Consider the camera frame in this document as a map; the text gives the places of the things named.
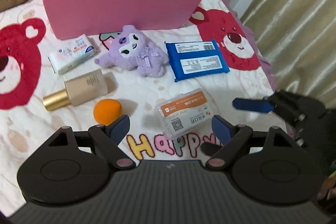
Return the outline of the orange makeup sponge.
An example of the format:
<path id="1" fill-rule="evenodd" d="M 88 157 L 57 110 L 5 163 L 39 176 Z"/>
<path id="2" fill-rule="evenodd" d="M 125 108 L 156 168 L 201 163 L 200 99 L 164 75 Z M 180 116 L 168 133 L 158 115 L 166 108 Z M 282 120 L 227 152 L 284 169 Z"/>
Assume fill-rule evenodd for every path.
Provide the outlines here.
<path id="1" fill-rule="evenodd" d="M 93 117 L 98 124 L 108 126 L 122 115 L 122 105 L 113 99 L 104 99 L 96 103 Z"/>

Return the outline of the orange dental floss box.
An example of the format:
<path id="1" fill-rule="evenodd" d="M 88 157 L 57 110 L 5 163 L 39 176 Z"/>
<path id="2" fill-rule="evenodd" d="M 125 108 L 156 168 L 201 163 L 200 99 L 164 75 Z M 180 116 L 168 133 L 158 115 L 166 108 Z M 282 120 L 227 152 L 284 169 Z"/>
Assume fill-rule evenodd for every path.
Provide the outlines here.
<path id="1" fill-rule="evenodd" d="M 157 105 L 157 116 L 168 139 L 174 140 L 203 125 L 213 110 L 202 89 L 180 94 Z"/>

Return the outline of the beige gold foundation bottle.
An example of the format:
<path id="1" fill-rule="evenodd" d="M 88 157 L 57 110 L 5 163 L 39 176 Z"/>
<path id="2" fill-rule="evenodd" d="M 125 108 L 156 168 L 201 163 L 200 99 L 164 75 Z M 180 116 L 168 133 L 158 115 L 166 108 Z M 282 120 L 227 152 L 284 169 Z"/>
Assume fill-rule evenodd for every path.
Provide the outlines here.
<path id="1" fill-rule="evenodd" d="M 43 98 L 47 111 L 64 106 L 79 106 L 108 94 L 108 86 L 101 69 L 91 71 L 64 83 L 64 89 Z"/>

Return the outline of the blue wet wipes pack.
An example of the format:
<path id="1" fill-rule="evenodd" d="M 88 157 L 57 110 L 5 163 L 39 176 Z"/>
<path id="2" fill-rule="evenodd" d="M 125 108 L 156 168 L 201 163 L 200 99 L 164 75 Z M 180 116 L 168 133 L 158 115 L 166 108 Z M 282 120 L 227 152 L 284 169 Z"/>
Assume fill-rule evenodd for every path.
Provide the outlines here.
<path id="1" fill-rule="evenodd" d="M 215 40 L 165 46 L 175 82 L 230 71 Z"/>

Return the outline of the purple plush toy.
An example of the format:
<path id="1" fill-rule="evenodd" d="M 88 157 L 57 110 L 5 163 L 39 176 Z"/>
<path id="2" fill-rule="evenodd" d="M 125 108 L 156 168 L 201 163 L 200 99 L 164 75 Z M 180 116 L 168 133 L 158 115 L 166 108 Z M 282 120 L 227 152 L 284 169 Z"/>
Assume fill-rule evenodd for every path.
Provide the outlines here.
<path id="1" fill-rule="evenodd" d="M 162 77 L 169 57 L 159 46 L 133 25 L 125 25 L 114 38 L 107 53 L 94 60 L 102 68 L 116 66 L 137 69 L 142 77 Z"/>

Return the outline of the white tissue pack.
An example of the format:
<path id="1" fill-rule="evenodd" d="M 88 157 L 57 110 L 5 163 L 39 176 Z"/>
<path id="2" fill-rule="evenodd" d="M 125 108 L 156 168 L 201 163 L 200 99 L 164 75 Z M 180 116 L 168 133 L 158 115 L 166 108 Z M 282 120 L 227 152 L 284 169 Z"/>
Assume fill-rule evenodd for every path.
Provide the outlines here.
<path id="1" fill-rule="evenodd" d="M 49 55 L 49 62 L 57 75 L 63 75 L 90 59 L 96 53 L 95 47 L 85 34 L 64 42 Z"/>

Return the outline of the beige curtain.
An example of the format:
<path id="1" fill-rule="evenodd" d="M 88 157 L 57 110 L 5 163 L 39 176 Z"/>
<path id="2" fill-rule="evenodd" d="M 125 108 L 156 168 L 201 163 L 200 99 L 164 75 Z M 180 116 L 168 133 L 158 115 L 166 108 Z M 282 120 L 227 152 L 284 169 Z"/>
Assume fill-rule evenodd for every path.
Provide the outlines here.
<path id="1" fill-rule="evenodd" d="M 335 106 L 335 0 L 254 0 L 242 22 L 278 88 Z"/>

